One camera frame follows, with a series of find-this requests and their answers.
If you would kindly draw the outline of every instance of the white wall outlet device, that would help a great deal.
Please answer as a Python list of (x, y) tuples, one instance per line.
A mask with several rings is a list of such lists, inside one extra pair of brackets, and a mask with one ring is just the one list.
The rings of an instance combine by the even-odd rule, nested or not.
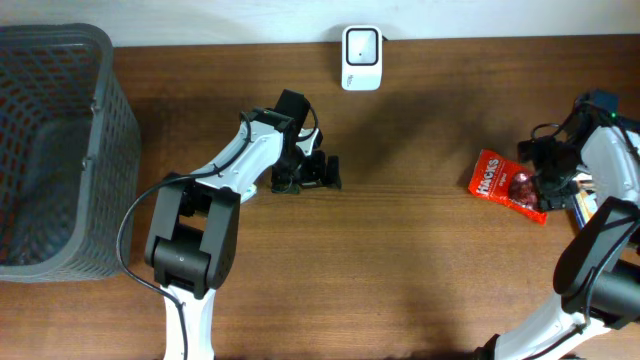
[(342, 32), (342, 88), (376, 90), (382, 81), (382, 32), (371, 25)]

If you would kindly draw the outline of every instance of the wrapped candy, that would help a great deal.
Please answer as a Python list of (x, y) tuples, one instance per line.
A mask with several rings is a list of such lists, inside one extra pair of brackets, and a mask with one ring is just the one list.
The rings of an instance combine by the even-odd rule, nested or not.
[(485, 149), (480, 152), (469, 191), (544, 224), (547, 214), (536, 210), (538, 197), (532, 176), (524, 166)]

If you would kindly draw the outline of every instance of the gray plastic basket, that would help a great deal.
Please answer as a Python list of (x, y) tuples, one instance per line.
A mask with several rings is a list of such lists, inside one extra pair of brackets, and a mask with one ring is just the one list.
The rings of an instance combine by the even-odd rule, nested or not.
[(135, 196), (140, 131), (112, 62), (94, 26), (0, 29), (0, 280), (119, 271), (115, 239)]

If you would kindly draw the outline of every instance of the wooden table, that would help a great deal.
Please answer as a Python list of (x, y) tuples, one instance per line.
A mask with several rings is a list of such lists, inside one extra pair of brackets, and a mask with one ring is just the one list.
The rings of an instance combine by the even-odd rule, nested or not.
[[(640, 36), (391, 41), (382, 86), (346, 92), (340, 44), (126, 48), (115, 70), (141, 125), (138, 189), (209, 161), (238, 112), (306, 94), (344, 188), (275, 195), (241, 210), (236, 262), (217, 294), (222, 358), (441, 359), (522, 322), (552, 291), (571, 216), (546, 226), (471, 196), (482, 148), (509, 157), (593, 87), (640, 118)], [(142, 262), (154, 201), (135, 217)], [(158, 359), (162, 299), (125, 276), (0, 284), (0, 358)], [(637, 359), (630, 325), (578, 348)]]

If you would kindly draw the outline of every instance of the red candy wrapper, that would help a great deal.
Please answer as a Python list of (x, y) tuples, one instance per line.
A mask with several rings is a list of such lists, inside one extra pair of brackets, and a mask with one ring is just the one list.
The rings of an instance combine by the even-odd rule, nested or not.
[(524, 166), (485, 149), (480, 152), (469, 191), (544, 224), (547, 214), (536, 211), (538, 196), (531, 181), (532, 175)]

